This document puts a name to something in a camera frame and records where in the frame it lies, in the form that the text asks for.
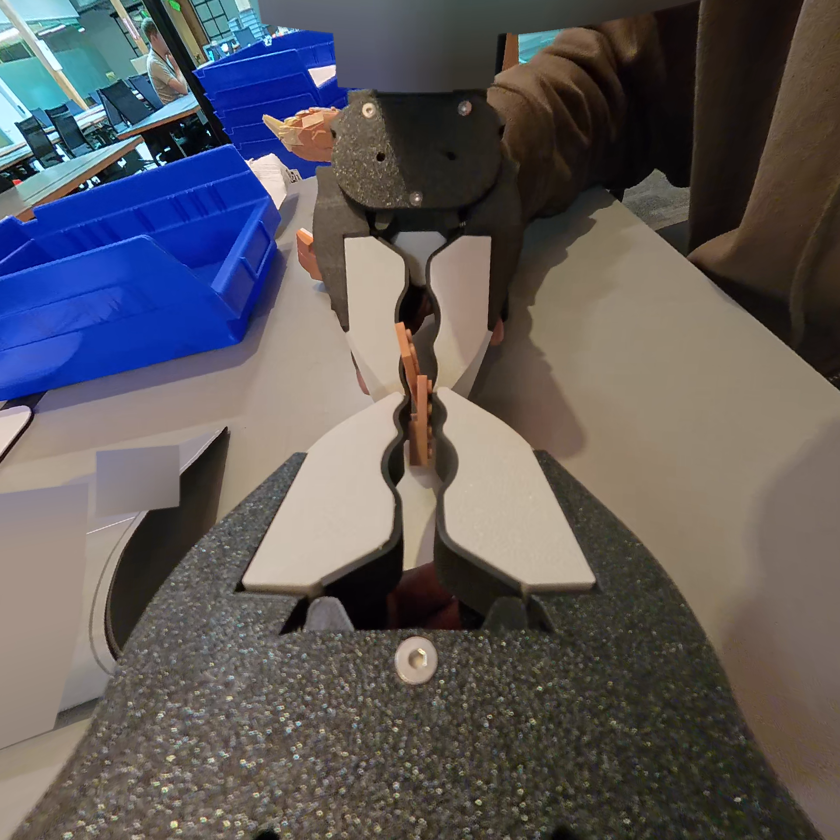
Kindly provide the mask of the black office chair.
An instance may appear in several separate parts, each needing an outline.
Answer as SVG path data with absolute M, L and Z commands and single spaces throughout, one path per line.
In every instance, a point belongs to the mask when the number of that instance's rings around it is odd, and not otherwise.
M 152 106 L 140 98 L 124 80 L 98 89 L 100 98 L 106 101 L 119 115 L 119 123 L 134 126 L 146 120 L 154 112 Z
M 16 122 L 15 127 L 22 134 L 34 157 L 43 167 L 49 168 L 64 161 L 36 117 L 29 117 Z

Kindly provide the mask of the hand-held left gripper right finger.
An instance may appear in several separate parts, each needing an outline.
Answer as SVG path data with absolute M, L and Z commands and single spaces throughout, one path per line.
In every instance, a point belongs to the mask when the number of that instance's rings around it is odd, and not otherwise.
M 589 591 L 595 575 L 530 444 L 447 387 L 433 404 L 444 587 L 456 597 Z

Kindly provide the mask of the tan brown brick figure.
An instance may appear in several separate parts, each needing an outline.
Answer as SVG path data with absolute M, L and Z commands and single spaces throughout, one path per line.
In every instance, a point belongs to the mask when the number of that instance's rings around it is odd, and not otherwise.
M 339 114 L 335 107 L 316 107 L 284 119 L 264 114 L 262 120 L 288 152 L 305 161 L 328 164 L 333 149 L 332 122 Z

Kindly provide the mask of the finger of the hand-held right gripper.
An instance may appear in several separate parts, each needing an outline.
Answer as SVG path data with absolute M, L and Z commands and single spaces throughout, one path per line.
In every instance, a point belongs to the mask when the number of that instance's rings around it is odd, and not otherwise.
M 490 343 L 488 326 L 491 238 L 460 236 L 427 262 L 434 304 L 435 389 L 468 398 Z
M 348 342 L 371 398 L 404 393 L 396 314 L 408 273 L 404 257 L 372 237 L 344 240 L 349 312 Z

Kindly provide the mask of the blue plastic bin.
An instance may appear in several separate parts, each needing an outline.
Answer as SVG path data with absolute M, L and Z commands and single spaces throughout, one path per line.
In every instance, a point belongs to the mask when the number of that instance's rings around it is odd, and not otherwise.
M 225 292 L 242 259 L 261 287 L 280 216 L 241 155 L 225 146 L 2 222 L 2 280 L 34 272 L 71 284 L 162 275 L 183 266 Z
M 258 224 L 219 264 L 142 235 L 3 276 L 2 399 L 241 342 L 276 253 Z

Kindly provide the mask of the grey office table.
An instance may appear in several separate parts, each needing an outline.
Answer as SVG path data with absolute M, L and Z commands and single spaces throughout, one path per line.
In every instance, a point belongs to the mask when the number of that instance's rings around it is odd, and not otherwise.
M 170 123 L 183 121 L 184 119 L 198 114 L 201 110 L 199 102 L 190 94 L 178 98 L 160 108 L 146 119 L 138 122 L 127 129 L 122 129 L 117 132 L 117 138 L 120 141 L 128 140 L 132 137 L 145 137 L 146 134 L 165 128 Z
M 52 166 L 14 185 L 1 194 L 1 219 L 16 217 L 25 222 L 34 218 L 35 207 L 72 193 L 141 143 L 142 138 L 136 135 Z

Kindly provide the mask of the white rounded panel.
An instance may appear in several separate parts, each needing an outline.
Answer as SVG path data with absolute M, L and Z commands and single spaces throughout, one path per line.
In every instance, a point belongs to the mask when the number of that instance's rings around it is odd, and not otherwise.
M 27 405 L 5 407 L 1 410 L 1 460 L 7 456 L 11 448 L 27 430 L 33 417 L 34 412 Z

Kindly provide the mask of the narrow brown toy brick plate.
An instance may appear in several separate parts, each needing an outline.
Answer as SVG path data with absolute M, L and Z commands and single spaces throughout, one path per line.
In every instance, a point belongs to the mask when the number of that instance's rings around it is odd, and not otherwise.
M 414 386 L 413 411 L 408 424 L 411 466 L 428 466 L 433 453 L 432 393 L 433 383 L 425 374 L 419 374 Z

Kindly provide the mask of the white paper booklet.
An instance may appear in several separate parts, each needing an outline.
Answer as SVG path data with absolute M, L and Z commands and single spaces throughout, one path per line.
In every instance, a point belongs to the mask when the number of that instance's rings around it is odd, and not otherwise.
M 246 163 L 278 210 L 286 200 L 289 190 L 295 192 L 297 184 L 303 181 L 300 172 L 297 169 L 289 169 L 276 154 L 247 159 Z

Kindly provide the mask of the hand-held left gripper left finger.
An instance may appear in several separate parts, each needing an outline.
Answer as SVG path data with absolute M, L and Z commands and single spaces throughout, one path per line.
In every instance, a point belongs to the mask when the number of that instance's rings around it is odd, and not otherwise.
M 387 395 L 310 447 L 244 573 L 247 592 L 318 597 L 393 550 L 401 572 L 403 408 Z

